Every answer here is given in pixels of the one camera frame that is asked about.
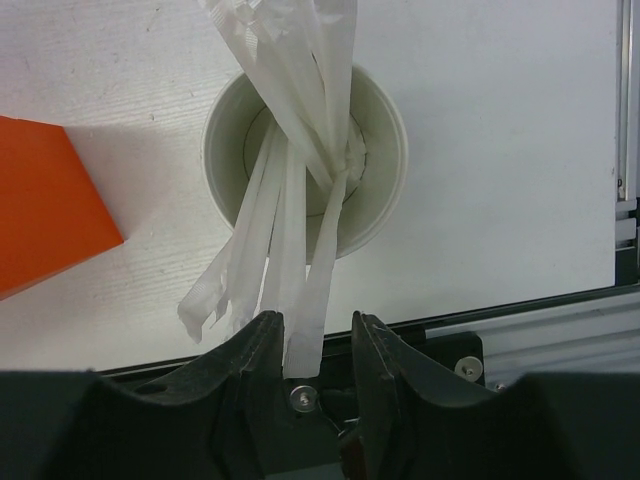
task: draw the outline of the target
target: white surface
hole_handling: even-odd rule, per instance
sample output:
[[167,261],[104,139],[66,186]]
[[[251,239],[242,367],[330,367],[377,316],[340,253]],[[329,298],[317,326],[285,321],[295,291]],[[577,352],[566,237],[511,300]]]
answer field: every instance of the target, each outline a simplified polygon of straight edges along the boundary
[[[170,0],[3,0],[0,22],[0,112],[70,126],[127,237],[0,304],[0,367],[207,350],[175,308],[229,236],[198,152],[237,72],[212,23]],[[410,171],[337,263],[327,330],[611,285],[615,44],[610,0],[361,0],[356,61],[404,115]]]

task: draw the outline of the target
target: paper cup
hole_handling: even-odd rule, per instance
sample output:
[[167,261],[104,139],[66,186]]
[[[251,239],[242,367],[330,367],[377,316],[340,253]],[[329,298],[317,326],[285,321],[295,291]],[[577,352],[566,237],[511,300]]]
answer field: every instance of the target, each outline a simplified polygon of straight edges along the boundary
[[[242,73],[214,103],[205,124],[202,158],[220,215],[233,228],[265,129],[265,104]],[[354,66],[351,116],[367,147],[365,170],[346,196],[338,224],[338,258],[356,251],[382,229],[398,203],[408,164],[407,134],[391,97],[365,69]],[[322,223],[318,187],[307,181],[307,262]]]

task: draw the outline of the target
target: screw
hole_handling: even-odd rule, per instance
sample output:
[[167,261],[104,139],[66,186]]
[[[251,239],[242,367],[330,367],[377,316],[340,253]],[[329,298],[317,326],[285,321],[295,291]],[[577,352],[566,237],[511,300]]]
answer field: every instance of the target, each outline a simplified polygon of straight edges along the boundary
[[303,407],[308,407],[310,403],[311,399],[309,398],[309,395],[307,395],[306,393],[300,394],[300,405],[302,405]]
[[484,366],[480,359],[469,356],[458,360],[454,371],[465,380],[476,382],[482,376]]
[[289,402],[296,412],[309,413],[315,410],[318,392],[309,385],[300,385],[291,390]]

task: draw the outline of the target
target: metal frame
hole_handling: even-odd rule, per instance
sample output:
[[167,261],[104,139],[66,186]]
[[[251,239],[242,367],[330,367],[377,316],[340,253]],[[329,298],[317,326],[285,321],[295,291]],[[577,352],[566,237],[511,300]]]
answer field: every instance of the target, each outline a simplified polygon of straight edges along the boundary
[[482,339],[486,384],[497,390],[531,371],[640,373],[640,286],[590,301],[426,327],[427,338],[467,331]]
[[618,200],[637,198],[638,114],[640,112],[640,8],[636,0],[620,0],[618,88]]

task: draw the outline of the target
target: orange object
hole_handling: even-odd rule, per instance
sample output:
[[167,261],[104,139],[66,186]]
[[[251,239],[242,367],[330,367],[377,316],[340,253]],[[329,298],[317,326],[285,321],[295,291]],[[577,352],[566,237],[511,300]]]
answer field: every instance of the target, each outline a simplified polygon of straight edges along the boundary
[[122,242],[64,129],[0,116],[0,299]]

